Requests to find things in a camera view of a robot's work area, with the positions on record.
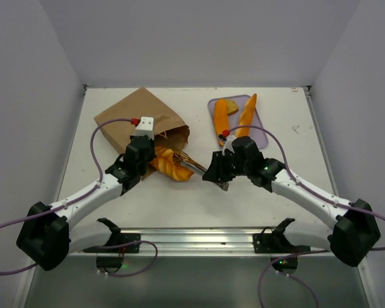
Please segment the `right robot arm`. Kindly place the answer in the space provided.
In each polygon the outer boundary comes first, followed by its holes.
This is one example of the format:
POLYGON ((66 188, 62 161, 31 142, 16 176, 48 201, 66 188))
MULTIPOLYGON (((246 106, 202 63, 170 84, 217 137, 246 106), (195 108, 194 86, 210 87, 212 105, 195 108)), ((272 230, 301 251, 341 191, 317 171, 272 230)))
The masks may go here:
POLYGON ((253 185, 296 203, 324 224, 319 227, 286 218, 271 232, 253 235, 256 253, 300 253, 321 248, 356 267, 381 237, 367 202, 357 200, 351 209, 344 209, 340 206, 344 200, 337 196, 313 185, 307 192, 299 176, 290 176, 279 160, 264 157, 250 137, 229 136, 224 148, 212 154, 202 179, 222 184, 237 176, 245 176, 253 185))

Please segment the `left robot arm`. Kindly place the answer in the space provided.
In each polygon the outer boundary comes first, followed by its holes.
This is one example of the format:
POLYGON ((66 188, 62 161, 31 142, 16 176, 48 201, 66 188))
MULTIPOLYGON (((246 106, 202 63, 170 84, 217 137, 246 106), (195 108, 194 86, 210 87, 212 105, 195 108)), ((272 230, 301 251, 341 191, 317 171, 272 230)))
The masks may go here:
POLYGON ((52 205, 34 204, 16 240, 17 247, 45 271, 55 269, 67 255, 80 250, 117 250, 127 241, 116 224, 107 218, 81 227, 78 223, 135 187, 153 158, 153 139, 146 135, 131 137, 125 153, 106 170, 102 181, 94 184, 95 190, 89 196, 74 194, 52 205))

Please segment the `small orange bread roll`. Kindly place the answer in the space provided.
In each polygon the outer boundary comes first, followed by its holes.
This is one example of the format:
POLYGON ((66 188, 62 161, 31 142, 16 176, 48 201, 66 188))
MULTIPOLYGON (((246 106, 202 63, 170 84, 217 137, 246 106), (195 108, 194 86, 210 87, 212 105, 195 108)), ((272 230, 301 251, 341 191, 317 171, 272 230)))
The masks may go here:
POLYGON ((249 100, 245 103, 243 111, 241 112, 238 126, 235 130, 235 136, 246 137, 250 134, 250 125, 252 124, 254 113, 257 105, 257 94, 253 94, 249 100))

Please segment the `brown paper bag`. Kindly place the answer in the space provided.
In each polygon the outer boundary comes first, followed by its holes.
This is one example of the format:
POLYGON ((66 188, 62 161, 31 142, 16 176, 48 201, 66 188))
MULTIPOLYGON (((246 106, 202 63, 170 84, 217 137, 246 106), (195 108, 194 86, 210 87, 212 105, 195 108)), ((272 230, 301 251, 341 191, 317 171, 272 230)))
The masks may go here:
MULTIPOLYGON (((182 151, 187 145, 190 129, 184 120, 163 101, 145 88, 139 88, 121 101, 98 114, 96 124, 104 126, 101 133, 119 153, 125 152, 130 143, 130 136, 135 131, 135 125, 125 119, 141 117, 154 118, 155 147, 163 146, 174 152, 182 151)), ((150 164, 142 179, 146 179, 157 170, 150 164)))

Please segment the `braided glazed bread loaf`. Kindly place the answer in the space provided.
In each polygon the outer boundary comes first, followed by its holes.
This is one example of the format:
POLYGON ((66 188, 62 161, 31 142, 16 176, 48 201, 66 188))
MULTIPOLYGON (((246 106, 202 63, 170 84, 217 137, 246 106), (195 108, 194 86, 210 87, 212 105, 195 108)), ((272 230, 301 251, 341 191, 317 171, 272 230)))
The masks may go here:
POLYGON ((150 162, 150 165, 157 171, 167 175, 178 182, 186 182, 194 174, 186 167, 179 166, 173 161, 174 151, 163 146, 155 147, 156 157, 150 162))

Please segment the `long orange bread loaf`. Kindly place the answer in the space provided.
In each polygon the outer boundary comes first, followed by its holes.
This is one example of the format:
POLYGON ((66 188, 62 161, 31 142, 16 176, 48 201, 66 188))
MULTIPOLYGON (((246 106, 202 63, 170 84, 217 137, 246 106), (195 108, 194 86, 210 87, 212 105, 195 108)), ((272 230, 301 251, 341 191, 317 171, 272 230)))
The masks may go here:
POLYGON ((214 107, 213 123, 219 145, 223 147, 224 143, 223 140, 219 138, 219 135, 221 135, 225 130, 229 130, 227 100, 219 99, 216 102, 214 107))

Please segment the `steel kitchen tongs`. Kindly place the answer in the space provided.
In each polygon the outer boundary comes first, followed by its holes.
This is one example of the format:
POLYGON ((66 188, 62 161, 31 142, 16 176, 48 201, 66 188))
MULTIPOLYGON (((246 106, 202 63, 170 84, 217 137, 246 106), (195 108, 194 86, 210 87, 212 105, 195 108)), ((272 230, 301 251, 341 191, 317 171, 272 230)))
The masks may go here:
MULTIPOLYGON (((173 162, 179 166, 185 167, 188 170, 203 177, 207 172, 207 168, 193 160, 184 151, 178 151, 173 154, 173 162)), ((229 184, 227 182, 212 181, 214 185, 217 185, 221 190, 228 191, 229 184)))

